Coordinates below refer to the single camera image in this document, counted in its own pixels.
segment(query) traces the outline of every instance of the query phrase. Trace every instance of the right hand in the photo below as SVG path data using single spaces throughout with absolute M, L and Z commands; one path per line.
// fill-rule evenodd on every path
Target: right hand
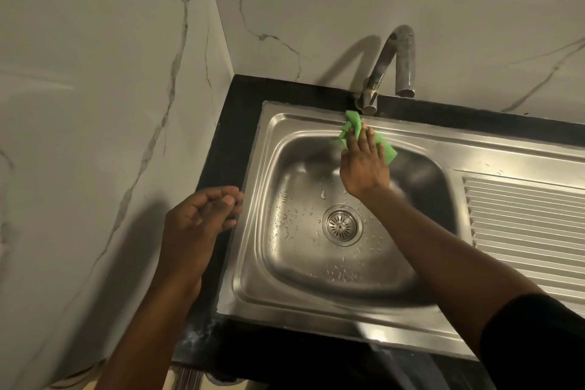
M 374 141 L 374 130 L 371 127 L 366 130 L 363 124 L 357 141 L 353 128 L 346 137 L 347 150 L 341 154 L 339 174 L 347 192 L 362 200 L 371 189 L 388 188 L 390 170 L 385 162 L 384 146 Z

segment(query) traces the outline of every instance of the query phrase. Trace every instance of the black countertop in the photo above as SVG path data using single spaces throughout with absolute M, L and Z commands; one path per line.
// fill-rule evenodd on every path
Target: black countertop
M 348 91 L 252 76 L 234 76 L 197 189 L 243 187 L 248 158 L 264 101 L 323 108 L 355 109 Z M 377 117 L 421 122 L 507 137 L 585 146 L 585 125 L 522 115 L 403 99 L 378 98 Z M 399 349 L 372 348 L 355 342 L 233 320 L 215 311 L 229 232 L 217 238 L 172 360 L 176 364 L 260 382 L 287 382 L 311 377 L 329 386 L 351 382 L 392 388 L 389 368 L 399 363 L 406 374 L 431 376 L 437 370 L 451 388 L 492 388 L 483 366 L 475 361 Z

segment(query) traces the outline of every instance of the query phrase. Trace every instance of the drain strainer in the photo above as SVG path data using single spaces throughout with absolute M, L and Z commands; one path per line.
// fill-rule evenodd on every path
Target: drain strainer
M 362 236 L 362 219 L 358 212 L 345 204 L 328 209 L 321 220 L 325 237 L 338 246 L 351 246 Z

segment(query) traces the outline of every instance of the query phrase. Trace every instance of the backsplash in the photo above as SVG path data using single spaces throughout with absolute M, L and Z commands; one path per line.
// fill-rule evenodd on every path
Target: backsplash
M 233 76 L 215 0 L 0 0 L 0 388 L 107 357 Z
M 585 122 L 582 0 L 216 1 L 236 73 L 357 91 L 410 24 L 416 98 Z

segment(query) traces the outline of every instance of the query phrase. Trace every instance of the forearm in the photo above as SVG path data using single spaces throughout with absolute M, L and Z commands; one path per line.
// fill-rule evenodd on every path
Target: forearm
M 96 390 L 160 390 L 194 296 L 177 283 L 152 286 L 110 357 Z
M 361 199 L 428 283 L 439 307 L 476 355 L 483 328 L 503 305 L 520 295 L 543 292 L 515 269 L 405 204 L 390 189 L 373 189 Z

